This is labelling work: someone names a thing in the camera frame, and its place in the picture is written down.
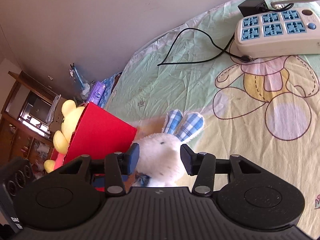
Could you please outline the white bunny plaid ears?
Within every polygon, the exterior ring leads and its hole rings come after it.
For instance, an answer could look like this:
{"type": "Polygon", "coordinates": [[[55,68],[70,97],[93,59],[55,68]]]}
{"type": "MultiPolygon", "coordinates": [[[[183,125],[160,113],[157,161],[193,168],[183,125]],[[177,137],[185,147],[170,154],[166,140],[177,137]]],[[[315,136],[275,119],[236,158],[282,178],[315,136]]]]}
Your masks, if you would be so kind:
{"type": "Polygon", "coordinates": [[[204,128],[204,117],[198,112],[184,115],[170,110],[160,133],[136,140],[139,159],[136,166],[136,187],[175,187],[185,174],[180,148],[198,136],[204,128]]]}

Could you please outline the wooden cabinet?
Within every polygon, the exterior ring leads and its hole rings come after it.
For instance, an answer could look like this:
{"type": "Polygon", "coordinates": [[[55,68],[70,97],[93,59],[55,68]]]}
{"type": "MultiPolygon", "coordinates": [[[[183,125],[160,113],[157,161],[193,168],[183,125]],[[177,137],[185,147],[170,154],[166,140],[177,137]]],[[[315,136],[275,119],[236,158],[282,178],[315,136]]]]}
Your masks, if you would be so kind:
{"type": "Polygon", "coordinates": [[[1,165],[16,157],[28,159],[39,178],[54,149],[49,125],[61,96],[23,71],[9,71],[5,77],[15,82],[1,106],[1,165]]]}

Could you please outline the red cardboard box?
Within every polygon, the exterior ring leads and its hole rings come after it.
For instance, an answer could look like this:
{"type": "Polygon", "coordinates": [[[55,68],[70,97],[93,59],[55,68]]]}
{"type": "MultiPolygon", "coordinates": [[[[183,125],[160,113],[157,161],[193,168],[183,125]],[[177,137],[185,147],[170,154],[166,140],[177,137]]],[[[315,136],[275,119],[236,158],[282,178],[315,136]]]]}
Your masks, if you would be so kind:
{"type": "MultiPolygon", "coordinates": [[[[63,165],[87,154],[93,160],[103,159],[114,152],[126,152],[137,133],[137,129],[116,116],[90,102],[85,107],[75,132],[72,135],[63,165]]],[[[57,158],[54,150],[52,160],[57,158]]]]}

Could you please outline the yellow tiger plush toy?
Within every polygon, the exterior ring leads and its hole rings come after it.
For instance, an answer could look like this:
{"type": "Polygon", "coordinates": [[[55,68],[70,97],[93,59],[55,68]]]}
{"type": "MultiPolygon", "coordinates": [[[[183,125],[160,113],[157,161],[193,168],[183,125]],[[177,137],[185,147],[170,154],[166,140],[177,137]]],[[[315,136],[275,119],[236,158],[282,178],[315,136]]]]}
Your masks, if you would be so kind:
{"type": "Polygon", "coordinates": [[[53,136],[54,150],[58,152],[55,160],[49,159],[44,162],[44,169],[47,173],[63,165],[64,158],[68,152],[73,133],[76,130],[78,121],[84,111],[84,106],[76,107],[73,100],[66,100],[61,108],[63,121],[61,129],[56,131],[53,136]]]}

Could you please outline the purple tissue pack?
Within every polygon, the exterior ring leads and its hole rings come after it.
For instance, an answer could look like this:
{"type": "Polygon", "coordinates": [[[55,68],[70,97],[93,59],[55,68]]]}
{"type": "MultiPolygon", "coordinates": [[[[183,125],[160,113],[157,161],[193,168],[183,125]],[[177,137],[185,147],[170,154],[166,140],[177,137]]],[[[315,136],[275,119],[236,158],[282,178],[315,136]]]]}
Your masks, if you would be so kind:
{"type": "Polygon", "coordinates": [[[105,84],[100,81],[97,81],[94,84],[93,88],[91,89],[87,102],[92,102],[98,105],[99,101],[101,100],[101,97],[103,96],[105,89],[106,89],[105,84]]]}

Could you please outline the blue floral cloth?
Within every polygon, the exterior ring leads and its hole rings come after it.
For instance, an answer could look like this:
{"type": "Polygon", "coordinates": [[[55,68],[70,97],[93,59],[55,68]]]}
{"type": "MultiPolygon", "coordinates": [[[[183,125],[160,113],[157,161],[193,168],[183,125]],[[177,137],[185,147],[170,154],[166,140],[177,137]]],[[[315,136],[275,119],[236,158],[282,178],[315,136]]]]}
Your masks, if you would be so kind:
{"type": "Polygon", "coordinates": [[[114,89],[114,87],[116,86],[120,76],[121,76],[122,72],[119,72],[117,74],[112,75],[109,78],[106,78],[102,81],[102,83],[105,85],[105,90],[99,100],[98,106],[101,108],[105,108],[111,93],[114,89]]]}

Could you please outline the blue foil bag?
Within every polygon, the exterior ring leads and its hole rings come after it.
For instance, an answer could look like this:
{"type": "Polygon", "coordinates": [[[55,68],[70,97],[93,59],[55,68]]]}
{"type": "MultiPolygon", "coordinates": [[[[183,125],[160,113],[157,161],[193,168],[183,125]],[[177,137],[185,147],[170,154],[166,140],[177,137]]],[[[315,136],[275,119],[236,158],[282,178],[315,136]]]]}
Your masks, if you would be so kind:
{"type": "Polygon", "coordinates": [[[74,63],[70,64],[69,74],[74,83],[76,96],[79,100],[86,101],[91,90],[90,83],[81,75],[74,63]]]}

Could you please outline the green cartoon bed sheet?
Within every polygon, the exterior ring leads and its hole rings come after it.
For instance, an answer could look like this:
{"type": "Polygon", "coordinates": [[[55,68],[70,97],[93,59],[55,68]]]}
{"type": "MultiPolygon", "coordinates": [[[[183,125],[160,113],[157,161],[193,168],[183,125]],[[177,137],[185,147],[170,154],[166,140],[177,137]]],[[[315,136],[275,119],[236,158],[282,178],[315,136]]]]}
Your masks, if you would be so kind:
{"type": "Polygon", "coordinates": [[[204,12],[136,52],[106,110],[160,132],[168,111],[199,112],[203,131],[190,142],[218,158],[239,154],[300,189],[299,227],[319,236],[319,56],[282,56],[249,65],[219,55],[242,18],[232,0],[204,12]]]}

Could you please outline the black power adapter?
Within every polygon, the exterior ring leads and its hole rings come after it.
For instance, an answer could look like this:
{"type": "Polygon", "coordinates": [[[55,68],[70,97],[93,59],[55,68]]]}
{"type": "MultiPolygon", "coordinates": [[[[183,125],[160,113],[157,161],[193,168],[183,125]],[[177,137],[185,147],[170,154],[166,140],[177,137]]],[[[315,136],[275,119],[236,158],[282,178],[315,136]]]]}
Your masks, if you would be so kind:
{"type": "Polygon", "coordinates": [[[268,12],[269,8],[265,0],[245,0],[238,5],[243,17],[268,12]]]}

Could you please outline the white blue power strip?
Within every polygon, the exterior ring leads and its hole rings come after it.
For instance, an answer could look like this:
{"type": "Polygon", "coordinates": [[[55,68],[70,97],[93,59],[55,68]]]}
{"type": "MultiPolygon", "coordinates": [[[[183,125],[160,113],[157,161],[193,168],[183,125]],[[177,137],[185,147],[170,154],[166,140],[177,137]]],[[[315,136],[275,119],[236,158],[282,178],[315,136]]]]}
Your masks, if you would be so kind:
{"type": "Polygon", "coordinates": [[[252,58],[319,54],[319,16],[309,8],[247,16],[237,23],[234,44],[252,58]]]}

